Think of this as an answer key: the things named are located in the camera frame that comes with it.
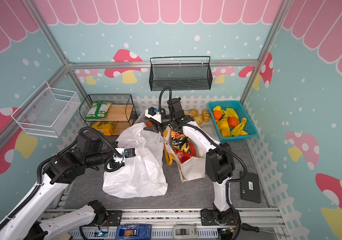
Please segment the white canvas tote bag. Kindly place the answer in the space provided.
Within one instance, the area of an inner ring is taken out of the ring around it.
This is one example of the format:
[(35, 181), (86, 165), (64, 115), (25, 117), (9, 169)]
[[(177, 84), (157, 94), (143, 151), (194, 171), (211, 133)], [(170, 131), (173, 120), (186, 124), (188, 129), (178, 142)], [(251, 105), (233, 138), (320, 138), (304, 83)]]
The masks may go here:
[(164, 135), (164, 150), (168, 165), (175, 163), (182, 182), (204, 178), (206, 176), (202, 151), (185, 135), (167, 127)]

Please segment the white plastic grocery bag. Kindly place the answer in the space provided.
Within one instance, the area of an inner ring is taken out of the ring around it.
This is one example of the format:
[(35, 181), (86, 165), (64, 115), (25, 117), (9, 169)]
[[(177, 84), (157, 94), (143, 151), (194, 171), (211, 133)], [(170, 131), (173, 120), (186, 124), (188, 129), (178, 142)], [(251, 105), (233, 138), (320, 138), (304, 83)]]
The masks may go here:
[(103, 191), (121, 199), (163, 196), (168, 184), (163, 172), (163, 137), (145, 131), (145, 123), (134, 124), (117, 138), (118, 146), (134, 148), (136, 156), (125, 160), (119, 170), (104, 172)]

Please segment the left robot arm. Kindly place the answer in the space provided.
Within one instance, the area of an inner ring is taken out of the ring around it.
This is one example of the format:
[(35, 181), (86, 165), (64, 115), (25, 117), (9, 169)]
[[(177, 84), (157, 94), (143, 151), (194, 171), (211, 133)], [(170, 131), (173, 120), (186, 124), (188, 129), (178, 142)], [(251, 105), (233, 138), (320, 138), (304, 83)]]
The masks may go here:
[(105, 225), (110, 215), (95, 200), (56, 219), (39, 221), (48, 205), (88, 168), (114, 172), (125, 160), (136, 157), (134, 148), (118, 148), (91, 127), (79, 130), (75, 140), (64, 150), (38, 165), (37, 182), (19, 204), (0, 222), (0, 240), (51, 240), (78, 227)]

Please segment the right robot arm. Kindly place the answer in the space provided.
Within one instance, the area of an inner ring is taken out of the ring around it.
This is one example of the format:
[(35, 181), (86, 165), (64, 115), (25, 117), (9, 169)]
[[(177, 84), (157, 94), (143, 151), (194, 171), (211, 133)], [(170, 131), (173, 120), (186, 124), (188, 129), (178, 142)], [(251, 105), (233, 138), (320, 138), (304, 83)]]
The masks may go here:
[(165, 87), (159, 95), (159, 105), (155, 109), (148, 108), (145, 116), (156, 121), (145, 127), (145, 131), (164, 132), (169, 127), (174, 132), (190, 138), (199, 150), (205, 151), (205, 170), (214, 184), (213, 217), (219, 225), (227, 225), (231, 220), (240, 228), (240, 213), (232, 205), (230, 184), (244, 180), (248, 174), (247, 167), (229, 144), (221, 144), (202, 130), (193, 117), (185, 115), (180, 98), (172, 97), (172, 89)]

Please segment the yellow black chips bag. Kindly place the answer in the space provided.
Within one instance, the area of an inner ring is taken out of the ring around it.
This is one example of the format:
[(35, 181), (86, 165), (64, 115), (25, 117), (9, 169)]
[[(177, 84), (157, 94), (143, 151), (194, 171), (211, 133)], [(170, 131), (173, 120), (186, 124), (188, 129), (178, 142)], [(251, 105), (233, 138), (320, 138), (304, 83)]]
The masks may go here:
[(177, 149), (183, 153), (191, 153), (190, 139), (179, 132), (171, 131), (171, 141), (174, 149)]

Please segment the red chips bag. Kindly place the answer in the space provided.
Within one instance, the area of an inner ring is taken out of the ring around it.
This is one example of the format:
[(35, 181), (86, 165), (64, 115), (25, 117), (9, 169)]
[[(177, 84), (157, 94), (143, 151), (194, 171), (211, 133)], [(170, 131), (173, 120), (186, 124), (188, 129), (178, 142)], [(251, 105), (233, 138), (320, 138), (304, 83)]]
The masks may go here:
[(173, 148), (174, 153), (178, 157), (178, 159), (179, 159), (181, 164), (186, 162), (186, 161), (188, 161), (190, 158), (196, 156), (196, 151), (195, 151), (194, 144), (192, 142), (190, 142), (190, 145), (191, 145), (191, 153), (190, 154), (183, 153), (183, 152)]

